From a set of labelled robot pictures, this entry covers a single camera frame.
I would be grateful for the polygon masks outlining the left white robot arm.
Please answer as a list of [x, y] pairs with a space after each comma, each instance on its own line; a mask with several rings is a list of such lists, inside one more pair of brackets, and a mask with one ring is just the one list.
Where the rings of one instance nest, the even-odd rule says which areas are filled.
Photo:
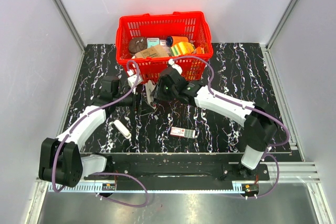
[[82, 157], [80, 150], [116, 108], [135, 105], [135, 88], [141, 82], [142, 78], [134, 74], [128, 77], [128, 85], [122, 88], [117, 77], [104, 77], [98, 95], [75, 123], [56, 138], [48, 137], [42, 142], [39, 178], [51, 182], [55, 192], [64, 187], [75, 187], [83, 177], [92, 174], [104, 180], [111, 178], [114, 172], [111, 158], [103, 154]]

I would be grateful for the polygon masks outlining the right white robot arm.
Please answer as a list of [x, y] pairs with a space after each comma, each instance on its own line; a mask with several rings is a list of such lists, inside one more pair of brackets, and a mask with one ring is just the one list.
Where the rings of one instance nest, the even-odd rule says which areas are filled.
[[257, 166], [278, 130], [276, 122], [266, 115], [266, 103], [257, 106], [253, 102], [224, 95], [199, 80], [187, 81], [173, 67], [160, 73], [152, 95], [155, 102], [177, 99], [181, 103], [216, 112], [237, 122], [244, 128], [242, 137], [246, 144], [238, 168], [239, 175], [245, 180], [257, 175]]

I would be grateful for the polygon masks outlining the red white staple box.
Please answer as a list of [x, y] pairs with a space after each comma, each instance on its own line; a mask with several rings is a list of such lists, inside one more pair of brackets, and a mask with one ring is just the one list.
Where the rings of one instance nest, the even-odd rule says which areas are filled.
[[179, 127], [171, 127], [170, 134], [172, 136], [184, 137], [184, 138], [195, 138], [196, 131], [190, 129], [184, 129]]

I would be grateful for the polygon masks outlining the white stapler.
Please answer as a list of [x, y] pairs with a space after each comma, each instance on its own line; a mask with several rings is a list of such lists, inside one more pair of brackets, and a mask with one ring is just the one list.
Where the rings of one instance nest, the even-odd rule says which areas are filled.
[[120, 120], [115, 120], [113, 122], [115, 127], [118, 129], [118, 131], [126, 138], [130, 139], [131, 138], [131, 132], [128, 130], [128, 128], [120, 121]]

